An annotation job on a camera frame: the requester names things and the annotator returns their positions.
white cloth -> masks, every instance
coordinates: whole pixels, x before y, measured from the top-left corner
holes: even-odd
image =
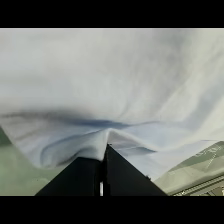
[[[223,29],[0,29],[0,125],[36,166],[102,160],[145,175],[224,140]]]

fabric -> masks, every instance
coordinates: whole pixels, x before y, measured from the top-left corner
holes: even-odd
[[[223,29],[0,29],[0,125],[38,167],[102,160],[145,175],[224,139]]]

